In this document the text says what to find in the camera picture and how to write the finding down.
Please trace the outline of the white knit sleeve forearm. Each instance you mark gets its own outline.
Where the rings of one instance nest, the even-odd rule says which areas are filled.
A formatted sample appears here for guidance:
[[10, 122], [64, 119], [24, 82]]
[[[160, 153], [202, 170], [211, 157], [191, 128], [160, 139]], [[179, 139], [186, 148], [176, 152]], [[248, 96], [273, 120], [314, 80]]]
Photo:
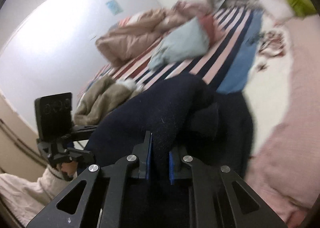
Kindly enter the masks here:
[[69, 184], [63, 178], [60, 166], [52, 168], [48, 165], [35, 182], [1, 174], [1, 201], [23, 227]]

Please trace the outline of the person's left hand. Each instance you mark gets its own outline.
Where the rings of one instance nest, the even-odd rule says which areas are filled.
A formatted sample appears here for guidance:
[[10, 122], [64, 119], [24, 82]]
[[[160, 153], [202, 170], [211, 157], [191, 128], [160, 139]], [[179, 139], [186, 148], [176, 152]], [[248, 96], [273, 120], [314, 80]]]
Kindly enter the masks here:
[[76, 161], [72, 161], [69, 163], [62, 163], [60, 166], [60, 170], [62, 173], [63, 178], [66, 181], [71, 181], [75, 177], [77, 177], [77, 168], [78, 168], [78, 163]]

